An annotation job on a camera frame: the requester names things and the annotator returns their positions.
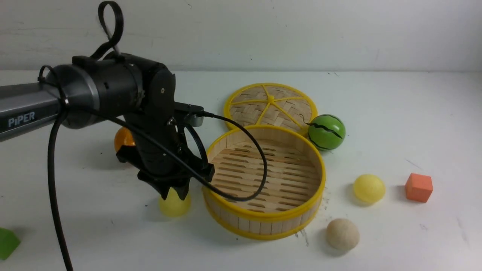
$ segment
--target beige ball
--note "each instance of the beige ball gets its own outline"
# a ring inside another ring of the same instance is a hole
[[[326,228],[326,241],[336,249],[348,251],[358,245],[360,233],[350,220],[337,218]]]

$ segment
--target screw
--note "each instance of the screw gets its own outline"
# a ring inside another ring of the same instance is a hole
[[[172,125],[174,122],[174,118],[171,117],[168,121],[167,121],[167,125]]]

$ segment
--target black cable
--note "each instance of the black cable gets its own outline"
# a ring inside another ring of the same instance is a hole
[[[95,109],[92,109],[92,108],[88,108],[88,107],[70,107],[70,110],[81,110],[81,111],[88,112],[92,115],[95,115],[95,116],[100,117],[102,119],[114,122],[114,123],[116,123],[116,124],[118,124],[122,127],[125,127],[128,130],[130,130],[132,133],[138,134],[139,136],[143,137],[145,140],[149,141],[149,143],[151,143],[154,146],[160,148],[163,152],[165,152],[168,156],[170,156],[176,163],[178,163],[184,169],[189,171],[189,173],[191,173],[194,178],[196,178],[201,184],[203,184],[209,190],[213,191],[214,193],[216,193],[216,194],[218,194],[221,197],[224,197],[226,199],[229,199],[229,200],[232,200],[232,201],[237,201],[237,202],[245,202],[245,201],[252,200],[261,193],[261,190],[264,188],[264,185],[266,183],[266,177],[268,175],[268,163],[267,163],[267,160],[266,160],[266,157],[265,157],[265,154],[264,154],[263,150],[259,146],[256,139],[248,132],[248,130],[246,130],[244,127],[242,127],[241,125],[239,125],[237,122],[235,122],[233,120],[230,120],[230,119],[227,119],[227,118],[224,118],[224,117],[221,117],[221,116],[217,116],[217,115],[214,115],[214,114],[208,113],[208,112],[204,112],[202,114],[202,116],[205,116],[205,117],[220,119],[220,120],[224,120],[224,121],[232,123],[233,125],[235,125],[239,129],[241,129],[253,141],[254,145],[258,149],[258,151],[261,155],[261,159],[263,160],[263,168],[264,168],[263,169],[263,177],[261,179],[261,184],[259,185],[259,188],[256,190],[256,192],[254,192],[251,196],[248,196],[248,197],[235,197],[235,196],[232,196],[232,195],[230,195],[226,192],[223,192],[222,190],[213,186],[210,182],[206,181],[199,173],[197,173],[192,167],[190,167],[188,164],[186,164],[186,162],[181,160],[175,153],[173,153],[169,149],[167,149],[163,144],[159,143],[156,139],[152,138],[151,136],[146,134],[144,131],[138,129],[137,127],[135,127],[135,126],[123,121],[123,120],[120,120],[120,119],[115,118],[115,117],[110,117],[110,116],[104,115],[101,112],[99,112]]]
[[[104,9],[106,6],[109,5],[112,8],[115,16],[115,27],[114,27],[114,34],[112,37],[110,36],[109,30],[107,29],[106,22],[104,20]],[[100,25],[102,29],[107,34],[107,42],[104,42],[99,48],[90,56],[91,58],[98,60],[103,55],[107,53],[109,49],[114,49],[117,43],[121,40],[122,33],[124,31],[124,18],[122,15],[121,7],[114,1],[104,1],[99,4],[99,8],[97,9],[97,14],[99,16]]]
[[[208,166],[209,161],[208,161],[208,155],[206,153],[206,149],[204,148],[201,138],[199,137],[196,130],[194,130],[194,128],[191,126],[191,124],[185,123],[184,126],[186,127],[187,131],[191,134],[192,139],[194,139],[194,142],[198,147],[199,154],[201,155],[201,160],[202,160],[202,168],[206,168]]]
[[[50,72],[52,73],[54,78],[57,79],[58,77],[55,74],[55,71],[53,69],[51,69],[50,67],[47,67],[47,68],[50,69]],[[114,122],[114,123],[116,123],[116,124],[118,124],[122,127],[127,128],[132,133],[135,133],[135,134],[143,137],[145,140],[149,141],[154,146],[163,150],[175,162],[177,162],[179,165],[181,165],[187,171],[189,171],[201,184],[206,186],[208,189],[210,189],[214,193],[216,193],[216,194],[218,194],[218,195],[220,195],[220,196],[222,196],[222,197],[224,197],[228,200],[239,201],[239,202],[251,200],[251,199],[257,197],[261,193],[261,190],[265,186],[266,177],[268,175],[268,163],[267,163],[266,157],[264,155],[264,152],[261,149],[261,147],[259,146],[256,139],[244,127],[242,127],[241,125],[239,125],[237,122],[235,122],[233,120],[230,120],[228,118],[221,117],[221,116],[209,113],[209,112],[203,112],[202,114],[200,114],[201,116],[216,118],[216,119],[220,119],[220,120],[232,123],[233,125],[235,125],[239,129],[241,129],[253,141],[254,145],[258,149],[258,151],[261,155],[261,159],[263,160],[263,177],[261,179],[261,184],[259,185],[259,188],[256,190],[256,192],[254,192],[251,196],[248,196],[248,197],[235,197],[235,196],[232,196],[232,195],[230,195],[228,193],[225,193],[225,192],[221,191],[220,189],[216,188],[211,183],[206,181],[199,173],[197,173],[188,164],[186,164],[184,161],[182,161],[176,154],[172,153],[164,145],[162,145],[161,143],[159,143],[154,138],[152,138],[151,136],[149,136],[148,134],[146,134],[142,130],[138,129],[137,127],[135,127],[133,125],[130,125],[129,123],[124,122],[124,121],[122,121],[118,118],[104,115],[101,112],[99,112],[97,110],[94,110],[92,108],[68,106],[68,100],[67,100],[67,98],[65,96],[65,93],[63,92],[61,86],[58,84],[57,87],[59,89],[60,96],[65,97],[65,103],[63,105],[62,111],[60,112],[57,119],[55,120],[55,123],[54,123],[54,125],[52,127],[52,130],[50,132],[49,145],[48,145],[48,151],[47,151],[47,176],[48,176],[50,206],[51,206],[51,210],[52,210],[52,218],[54,220],[55,233],[57,235],[60,250],[61,250],[61,253],[62,253],[62,258],[64,259],[64,264],[65,264],[65,267],[66,267],[67,271],[73,271],[73,267],[72,267],[72,262],[70,260],[70,256],[68,254],[67,243],[65,241],[64,233],[63,233],[63,230],[62,230],[62,223],[60,221],[60,214],[59,214],[59,210],[58,210],[57,195],[56,195],[56,189],[55,189],[55,158],[54,158],[54,155],[55,155],[55,143],[56,143],[56,139],[57,139],[57,133],[58,133],[60,125],[67,118],[68,110],[82,110],[82,111],[88,112],[92,115],[98,116],[100,118],[106,119],[108,121]],[[200,144],[198,145],[198,147],[202,148],[202,150],[204,150],[204,146],[202,145],[201,141],[200,141]]]
[[[47,179],[49,186],[50,209],[52,211],[52,219],[54,220],[55,233],[60,246],[60,252],[64,259],[65,268],[67,271],[73,271],[72,262],[68,254],[67,243],[62,230],[62,223],[60,221],[59,207],[57,204],[57,192],[55,189],[55,142],[57,140],[57,133],[60,125],[67,118],[67,111],[62,111],[52,126],[49,137],[49,146],[47,149]]]
[[[47,82],[45,77],[43,76],[43,72],[45,69],[48,69],[50,74],[54,77],[55,83]],[[64,260],[65,268],[67,271],[73,271],[72,261],[70,260],[70,256],[68,254],[67,243],[64,237],[64,231],[62,230],[62,222],[60,221],[60,214],[59,214],[59,207],[57,203],[57,191],[55,189],[55,142],[57,140],[57,133],[60,128],[60,125],[65,121],[68,115],[68,99],[67,96],[60,85],[60,81],[58,79],[58,75],[55,70],[49,66],[44,65],[40,68],[39,76],[37,80],[40,83],[46,83],[52,86],[55,86],[60,95],[62,107],[60,109],[60,113],[58,114],[57,118],[55,119],[54,125],[52,126],[52,130],[50,131],[49,137],[49,145],[47,148],[47,184],[49,187],[49,198],[50,198],[50,209],[52,211],[52,220],[54,221],[55,227],[55,234],[57,235],[57,240],[59,242],[60,252],[62,253],[62,258]]]

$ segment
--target white wall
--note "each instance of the white wall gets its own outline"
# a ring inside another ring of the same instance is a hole
[[[99,2],[0,0],[0,68],[90,55],[105,41]],[[170,69],[482,70],[482,0],[118,3],[121,51]]]

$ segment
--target yellow ping pong ball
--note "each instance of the yellow ping pong ball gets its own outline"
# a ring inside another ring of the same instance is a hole
[[[359,200],[373,204],[385,195],[385,184],[373,174],[363,174],[353,183],[353,192]]]

